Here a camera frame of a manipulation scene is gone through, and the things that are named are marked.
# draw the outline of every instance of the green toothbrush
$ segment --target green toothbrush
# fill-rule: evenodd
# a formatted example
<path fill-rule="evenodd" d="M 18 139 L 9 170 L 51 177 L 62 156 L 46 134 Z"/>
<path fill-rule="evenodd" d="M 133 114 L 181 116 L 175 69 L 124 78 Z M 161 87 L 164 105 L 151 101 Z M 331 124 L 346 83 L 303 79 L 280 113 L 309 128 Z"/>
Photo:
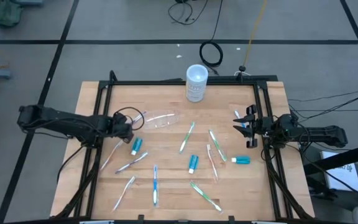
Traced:
<path fill-rule="evenodd" d="M 215 144 L 215 146 L 216 146 L 216 149 L 218 150 L 219 154 L 221 155 L 222 160 L 223 160 L 224 162 L 226 162 L 226 156 L 224 155 L 223 150 L 219 147 L 218 141 L 216 140 L 216 138 L 215 138 L 215 136 L 214 136 L 214 133 L 212 132 L 211 129 L 209 130 L 209 134 L 211 135 L 211 138 L 212 138 L 212 140 L 214 141 L 214 144 Z"/>
<path fill-rule="evenodd" d="M 191 134 L 191 131 L 193 130 L 194 126 L 196 125 L 195 122 L 191 122 L 191 127 L 190 127 L 190 130 L 189 132 L 187 133 L 186 137 L 185 137 L 185 140 L 183 140 L 181 146 L 180 146 L 180 150 L 179 150 L 179 153 L 182 153 L 183 150 L 185 149 L 185 146 L 186 146 L 186 143 L 187 143 L 187 140 L 189 139 L 190 137 L 190 134 Z"/>
<path fill-rule="evenodd" d="M 219 212 L 222 212 L 221 207 L 219 207 L 219 205 L 216 205 L 215 202 L 213 202 L 208 195 L 206 195 L 200 188 L 197 187 L 197 185 L 195 183 L 193 183 L 193 181 L 190 181 L 190 185 L 201 195 L 203 196 L 203 198 L 205 198 L 205 200 L 209 201 L 211 204 L 213 204 L 215 206 L 215 209 L 218 210 Z"/>

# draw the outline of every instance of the wooden table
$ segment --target wooden table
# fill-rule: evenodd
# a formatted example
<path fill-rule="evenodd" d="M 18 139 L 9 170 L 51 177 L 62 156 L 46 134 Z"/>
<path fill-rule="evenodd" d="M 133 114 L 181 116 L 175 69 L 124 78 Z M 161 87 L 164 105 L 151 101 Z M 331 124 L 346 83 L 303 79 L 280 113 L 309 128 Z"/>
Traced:
<path fill-rule="evenodd" d="M 83 82 L 76 113 L 93 114 L 97 87 L 98 82 Z M 289 113 L 283 83 L 268 82 L 268 92 L 273 114 L 280 116 Z M 144 139 L 141 152 L 148 151 L 149 155 L 120 174 L 114 172 L 134 159 L 131 155 L 133 142 L 123 144 L 114 153 L 112 161 L 99 173 L 92 218 L 133 220 L 143 214 L 146 220 L 227 220 L 228 215 L 234 215 L 236 220 L 274 220 L 266 165 L 260 158 L 262 144 L 256 149 L 246 148 L 246 139 L 232 127 L 234 110 L 245 116 L 245 108 L 254 103 L 251 86 L 207 86 L 204 100 L 199 103 L 190 103 L 186 99 L 185 86 L 114 86 L 109 115 L 120 108 L 133 106 L 141 111 L 176 110 L 180 113 L 180 119 L 179 122 L 164 128 L 136 131 L 135 135 Z M 133 118 L 137 116 L 131 110 L 123 112 Z M 179 154 L 179 148 L 192 121 L 196 123 L 195 129 L 184 152 Z M 228 158 L 226 163 L 219 157 L 208 129 L 214 131 L 225 150 Z M 119 140 L 104 140 L 101 164 Z M 213 180 L 213 171 L 206 151 L 207 144 L 211 145 L 214 152 L 213 159 L 219 174 L 217 184 Z M 69 140 L 65 159 L 72 155 L 79 145 L 77 140 Z M 77 190 L 84 154 L 85 150 L 63 169 L 51 215 L 60 212 Z M 188 162 L 192 154 L 198 155 L 200 161 L 195 173 L 189 174 Z M 250 156 L 251 163 L 233 164 L 230 158 L 238 155 Z M 306 212 L 314 216 L 299 152 L 290 147 L 282 149 L 282 161 L 290 192 Z M 158 164 L 159 168 L 159 208 L 154 208 L 152 202 L 154 164 Z M 125 194 L 118 209 L 111 212 L 133 175 L 137 177 L 134 184 Z M 222 215 L 191 188 L 190 180 L 219 202 L 224 211 Z M 284 217 L 279 190 L 278 194 L 281 214 Z M 85 193 L 84 205 L 87 197 L 88 193 Z"/>

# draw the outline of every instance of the wooden tabletop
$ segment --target wooden tabletop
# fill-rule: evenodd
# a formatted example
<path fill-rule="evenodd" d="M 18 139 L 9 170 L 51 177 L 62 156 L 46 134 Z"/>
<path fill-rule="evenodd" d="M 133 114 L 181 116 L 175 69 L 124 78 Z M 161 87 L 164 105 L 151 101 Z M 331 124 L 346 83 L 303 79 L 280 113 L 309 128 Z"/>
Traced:
<path fill-rule="evenodd" d="M 97 87 L 98 82 L 83 82 L 76 113 L 93 114 Z M 280 116 L 289 113 L 283 83 L 269 82 L 268 92 L 273 114 Z M 133 141 L 117 149 L 112 161 L 99 173 L 92 218 L 133 220 L 143 214 L 146 220 L 227 220 L 229 215 L 234 215 L 236 220 L 274 220 L 266 165 L 260 158 L 262 144 L 255 149 L 246 148 L 246 139 L 232 127 L 234 110 L 245 116 L 245 109 L 254 103 L 251 86 L 207 86 L 204 99 L 199 103 L 191 103 L 186 99 L 185 86 L 114 86 L 109 115 L 120 108 L 133 106 L 141 111 L 175 110 L 179 114 L 179 121 L 163 128 L 136 131 L 135 136 L 144 140 L 138 156 L 145 151 L 149 152 L 149 155 L 120 174 L 114 172 L 138 156 L 131 155 Z M 123 113 L 133 118 L 137 116 L 136 112 L 131 110 Z M 179 148 L 193 121 L 196 123 L 193 133 L 183 153 L 179 154 Z M 221 148 L 226 152 L 226 162 L 219 157 L 208 134 L 209 129 L 214 131 Z M 119 140 L 104 140 L 101 164 Z M 218 183 L 213 179 L 207 144 L 210 144 L 213 150 L 213 159 L 219 175 Z M 79 146 L 77 140 L 69 140 L 64 160 Z M 299 152 L 291 147 L 286 147 L 281 152 L 290 192 L 305 211 L 314 216 Z M 200 159 L 195 173 L 189 174 L 188 163 L 192 154 L 198 155 Z M 85 150 L 63 169 L 51 215 L 60 212 L 78 189 L 84 155 Z M 231 157 L 241 155 L 250 157 L 249 165 L 231 162 Z M 158 208 L 154 208 L 152 200 L 154 164 L 159 168 Z M 112 212 L 126 183 L 133 175 L 136 176 L 134 184 L 126 192 L 117 210 Z M 191 188 L 191 180 L 220 204 L 223 214 L 219 214 Z M 284 217 L 279 190 L 278 194 L 281 214 Z M 84 202 L 87 202 L 87 198 L 88 192 L 84 195 Z"/>

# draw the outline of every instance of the clear plastic lid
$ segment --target clear plastic lid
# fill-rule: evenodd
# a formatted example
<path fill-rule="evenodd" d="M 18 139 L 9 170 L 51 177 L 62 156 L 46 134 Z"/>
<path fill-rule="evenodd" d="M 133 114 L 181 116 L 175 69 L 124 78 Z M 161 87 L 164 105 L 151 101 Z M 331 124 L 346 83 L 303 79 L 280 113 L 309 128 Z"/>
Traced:
<path fill-rule="evenodd" d="M 145 129 L 162 128 L 179 121 L 179 114 L 175 110 L 147 111 L 144 114 Z"/>

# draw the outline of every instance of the bag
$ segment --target bag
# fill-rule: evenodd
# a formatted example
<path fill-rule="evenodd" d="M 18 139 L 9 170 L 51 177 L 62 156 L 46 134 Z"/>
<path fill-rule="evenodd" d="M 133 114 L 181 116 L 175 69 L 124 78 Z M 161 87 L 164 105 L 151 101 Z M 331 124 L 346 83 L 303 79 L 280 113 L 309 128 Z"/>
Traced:
<path fill-rule="evenodd" d="M 0 26 L 14 27 L 20 22 L 23 8 L 10 0 L 0 0 Z"/>

